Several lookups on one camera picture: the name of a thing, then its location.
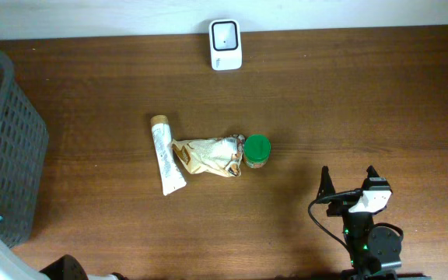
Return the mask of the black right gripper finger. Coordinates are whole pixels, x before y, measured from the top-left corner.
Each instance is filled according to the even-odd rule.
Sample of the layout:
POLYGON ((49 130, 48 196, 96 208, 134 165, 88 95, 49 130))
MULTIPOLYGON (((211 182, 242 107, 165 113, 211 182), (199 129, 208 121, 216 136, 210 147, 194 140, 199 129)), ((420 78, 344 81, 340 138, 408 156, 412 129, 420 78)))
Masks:
POLYGON ((336 194, 334 185, 329 174, 328 166, 323 166, 321 169, 320 186, 317 192, 317 199, 321 199, 330 195, 336 194))
POLYGON ((380 176, 373 166, 369 166, 366 170, 367 177, 362 183, 363 190, 369 190, 371 187, 380 185, 380 176))

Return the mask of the green lid jar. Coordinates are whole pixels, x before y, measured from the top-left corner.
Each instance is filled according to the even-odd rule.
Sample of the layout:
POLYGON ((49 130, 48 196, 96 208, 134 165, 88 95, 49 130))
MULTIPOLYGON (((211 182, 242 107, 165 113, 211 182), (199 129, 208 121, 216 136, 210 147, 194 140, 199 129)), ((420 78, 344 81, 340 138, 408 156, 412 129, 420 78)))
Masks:
POLYGON ((268 161, 270 153, 271 143, 264 135, 251 135, 244 143, 244 162, 252 169, 263 167, 268 161))

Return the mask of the beige snack bag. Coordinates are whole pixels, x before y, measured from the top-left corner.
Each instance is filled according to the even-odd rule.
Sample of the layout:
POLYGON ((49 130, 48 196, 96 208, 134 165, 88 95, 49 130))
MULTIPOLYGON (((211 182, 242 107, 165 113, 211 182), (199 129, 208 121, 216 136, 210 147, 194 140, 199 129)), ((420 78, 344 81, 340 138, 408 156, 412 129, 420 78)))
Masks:
POLYGON ((212 173, 222 177, 239 177, 245 137, 173 140, 171 148, 190 174, 212 173))

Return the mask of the white cream tube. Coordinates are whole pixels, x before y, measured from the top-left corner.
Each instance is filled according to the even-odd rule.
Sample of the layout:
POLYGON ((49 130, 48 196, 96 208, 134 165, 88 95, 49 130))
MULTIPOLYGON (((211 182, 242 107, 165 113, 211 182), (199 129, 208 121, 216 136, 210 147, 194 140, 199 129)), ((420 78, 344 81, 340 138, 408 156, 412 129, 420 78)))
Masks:
POLYGON ((167 196, 187 185, 183 174, 176 165, 172 150, 172 133, 167 116, 156 115, 151 118, 152 137, 159 164, 163 195, 167 196))

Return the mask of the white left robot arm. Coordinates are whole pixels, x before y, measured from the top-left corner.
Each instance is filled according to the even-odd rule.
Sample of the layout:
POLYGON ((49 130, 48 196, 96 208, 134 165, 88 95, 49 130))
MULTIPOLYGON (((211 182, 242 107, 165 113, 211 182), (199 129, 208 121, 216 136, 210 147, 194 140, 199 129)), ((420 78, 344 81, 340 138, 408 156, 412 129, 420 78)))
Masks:
POLYGON ((125 280, 127 277, 112 272, 106 275, 87 274, 82 265, 71 255, 64 255, 45 268, 36 270, 17 257, 0 240, 0 279, 71 279, 71 280, 125 280))

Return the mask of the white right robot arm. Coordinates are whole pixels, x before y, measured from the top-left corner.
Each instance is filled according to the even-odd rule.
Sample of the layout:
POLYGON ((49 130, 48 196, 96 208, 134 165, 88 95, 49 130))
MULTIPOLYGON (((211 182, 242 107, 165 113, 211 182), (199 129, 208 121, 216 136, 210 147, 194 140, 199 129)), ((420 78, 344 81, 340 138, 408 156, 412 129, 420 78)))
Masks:
POLYGON ((375 223, 373 217, 387 207, 393 194, 386 178, 373 166, 360 188, 337 192, 327 166, 323 166, 317 197, 311 205, 326 204, 328 217, 343 221, 343 239, 325 227, 321 229, 339 242, 348 252, 351 268, 341 273, 342 279, 396 279, 395 270, 402 265, 400 253, 404 232, 385 222, 375 223))

